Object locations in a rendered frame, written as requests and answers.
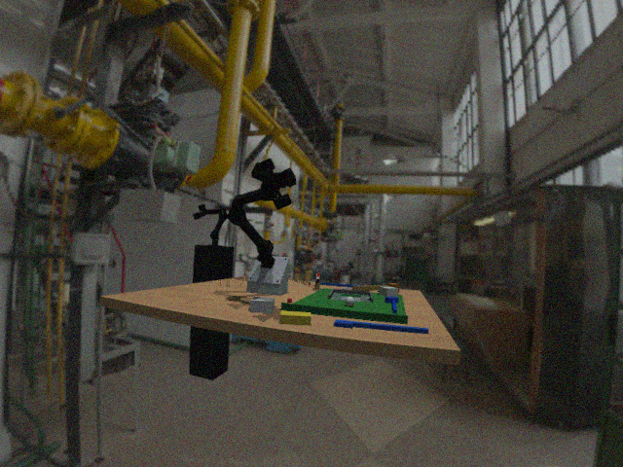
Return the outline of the green putting mat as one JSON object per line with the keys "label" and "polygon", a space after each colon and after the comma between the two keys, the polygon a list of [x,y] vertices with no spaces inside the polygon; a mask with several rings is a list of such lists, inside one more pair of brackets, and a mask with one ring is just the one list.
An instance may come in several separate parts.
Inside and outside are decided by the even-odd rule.
{"label": "green putting mat", "polygon": [[[347,309],[347,310],[355,310],[355,311],[372,311],[379,313],[387,313],[387,314],[395,314],[393,313],[392,303],[385,303],[385,296],[379,295],[379,293],[372,293],[373,302],[366,303],[361,302],[362,297],[369,297],[369,295],[360,295],[360,302],[354,302],[352,306],[348,306],[345,300],[333,300],[328,299],[328,295],[331,293],[333,289],[322,289],[310,296],[306,296],[303,299],[293,303],[298,305],[314,305],[314,306],[323,306],[323,307],[331,307],[331,308],[339,308],[339,309]],[[397,314],[396,315],[406,315],[405,307],[404,307],[404,299],[403,295],[398,295],[399,303],[396,303]]]}

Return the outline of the yellow rectangular block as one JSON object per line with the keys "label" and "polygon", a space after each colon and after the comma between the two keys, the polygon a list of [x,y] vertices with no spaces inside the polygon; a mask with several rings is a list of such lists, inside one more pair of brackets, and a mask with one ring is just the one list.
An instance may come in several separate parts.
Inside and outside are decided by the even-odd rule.
{"label": "yellow rectangular block", "polygon": [[280,324],[311,325],[312,316],[310,312],[281,311]]}

